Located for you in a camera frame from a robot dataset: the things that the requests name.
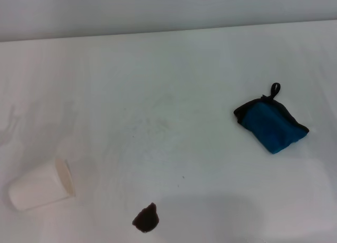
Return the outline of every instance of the paper cup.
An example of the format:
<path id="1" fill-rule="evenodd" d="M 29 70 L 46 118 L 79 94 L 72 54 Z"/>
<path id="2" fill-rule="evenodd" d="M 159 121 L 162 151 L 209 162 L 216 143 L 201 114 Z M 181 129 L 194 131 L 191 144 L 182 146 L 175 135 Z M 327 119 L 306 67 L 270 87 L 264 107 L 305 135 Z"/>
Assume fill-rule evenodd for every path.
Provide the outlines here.
<path id="1" fill-rule="evenodd" d="M 56 158 L 15 180 L 8 194 L 17 210 L 26 210 L 75 196 L 75 190 L 67 164 Z"/>

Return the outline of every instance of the pouch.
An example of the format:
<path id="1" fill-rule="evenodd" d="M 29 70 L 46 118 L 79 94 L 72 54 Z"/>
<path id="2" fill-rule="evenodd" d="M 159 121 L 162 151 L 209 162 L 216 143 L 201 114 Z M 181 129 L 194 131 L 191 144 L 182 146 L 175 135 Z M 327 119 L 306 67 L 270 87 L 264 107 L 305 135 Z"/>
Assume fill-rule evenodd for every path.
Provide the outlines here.
<path id="1" fill-rule="evenodd" d="M 274 83 L 271 95 L 250 101 L 234 111 L 237 122 L 253 132 L 272 154 L 305 137 L 309 129 L 295 120 L 281 103 L 274 100 L 281 85 Z"/>

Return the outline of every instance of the brown stain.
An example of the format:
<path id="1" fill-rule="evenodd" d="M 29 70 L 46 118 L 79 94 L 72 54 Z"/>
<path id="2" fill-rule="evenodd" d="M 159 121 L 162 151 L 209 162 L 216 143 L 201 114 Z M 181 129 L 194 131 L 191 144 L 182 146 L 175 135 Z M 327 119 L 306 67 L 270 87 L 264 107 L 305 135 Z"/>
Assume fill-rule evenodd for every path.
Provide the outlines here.
<path id="1" fill-rule="evenodd" d="M 152 231 L 159 223 L 159 217 L 157 215 L 157 206 L 151 203 L 145 209 L 137 215 L 137 217 L 132 221 L 139 231 L 146 233 Z"/>

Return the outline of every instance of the white table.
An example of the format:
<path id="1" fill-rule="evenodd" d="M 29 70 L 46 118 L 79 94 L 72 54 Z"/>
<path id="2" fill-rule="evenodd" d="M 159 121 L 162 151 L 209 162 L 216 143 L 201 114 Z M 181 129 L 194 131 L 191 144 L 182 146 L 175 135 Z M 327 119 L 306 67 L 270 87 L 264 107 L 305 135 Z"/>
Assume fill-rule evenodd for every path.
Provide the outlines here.
<path id="1" fill-rule="evenodd" d="M 310 129 L 276 155 L 233 115 L 273 82 Z M 1 43 L 0 241 L 334 242 L 336 86 L 337 21 Z M 14 211 L 56 154 L 76 198 Z"/>

